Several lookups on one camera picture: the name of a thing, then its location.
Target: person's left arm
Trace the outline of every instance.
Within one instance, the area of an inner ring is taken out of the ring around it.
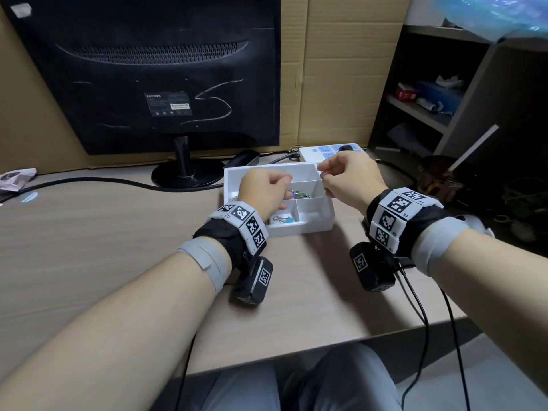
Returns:
[[[290,181],[275,170],[252,169],[239,200],[265,221]],[[224,247],[202,239],[216,246],[230,271]],[[94,304],[17,367],[0,385],[0,409],[147,410],[214,298],[212,280],[190,255],[168,256]]]

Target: gray pants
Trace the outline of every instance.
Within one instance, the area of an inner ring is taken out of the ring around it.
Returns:
[[[153,410],[174,407],[155,404]],[[398,393],[380,358],[361,344],[339,346],[302,381],[292,409],[401,411]],[[178,411],[279,411],[274,366],[256,363],[185,381]]]

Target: desk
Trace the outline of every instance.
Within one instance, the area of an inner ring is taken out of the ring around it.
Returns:
[[[40,176],[110,176],[150,182],[152,166]],[[387,174],[389,168],[383,168]],[[98,182],[38,190],[0,207],[0,379],[101,297],[160,261],[222,201],[222,188],[161,193]],[[422,325],[401,287],[364,291],[348,249],[365,239],[357,210],[334,200],[329,232],[269,240],[274,274],[256,309],[217,297],[198,331],[189,374]],[[433,280],[409,279],[430,323],[448,320]],[[455,317],[462,311],[453,305]]]

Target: white power strip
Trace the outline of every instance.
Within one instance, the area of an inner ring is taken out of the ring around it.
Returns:
[[[339,152],[339,149],[342,146],[351,146],[353,151],[365,153],[358,144],[351,142],[346,144],[330,144],[327,146],[300,147],[300,159],[302,162],[318,164],[326,158],[334,156],[335,153]]]

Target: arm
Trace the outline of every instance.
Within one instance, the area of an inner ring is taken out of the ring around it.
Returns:
[[[239,198],[266,220],[284,198],[288,176],[250,170]],[[224,247],[206,239],[230,271]],[[191,256],[170,255],[93,305],[11,373],[0,385],[0,409],[147,410],[214,298],[213,282]]]
[[[318,170],[328,194],[364,216],[387,188],[376,163],[364,153],[339,152]],[[465,229],[428,273],[548,392],[548,259]]]

